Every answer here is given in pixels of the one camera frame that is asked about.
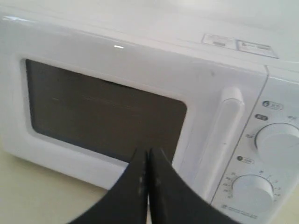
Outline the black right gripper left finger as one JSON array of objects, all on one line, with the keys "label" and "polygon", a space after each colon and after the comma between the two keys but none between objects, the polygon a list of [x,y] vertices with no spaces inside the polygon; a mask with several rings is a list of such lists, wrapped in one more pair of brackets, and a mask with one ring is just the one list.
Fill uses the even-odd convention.
[{"label": "black right gripper left finger", "polygon": [[114,186],[71,224],[145,224],[148,207],[148,152],[135,150]]}]

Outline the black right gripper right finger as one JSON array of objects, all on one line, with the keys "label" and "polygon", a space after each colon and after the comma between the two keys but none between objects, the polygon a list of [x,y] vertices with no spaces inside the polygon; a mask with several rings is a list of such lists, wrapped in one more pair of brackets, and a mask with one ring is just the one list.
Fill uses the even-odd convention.
[{"label": "black right gripper right finger", "polygon": [[197,195],[177,174],[161,149],[148,155],[148,191],[153,224],[235,224]]}]

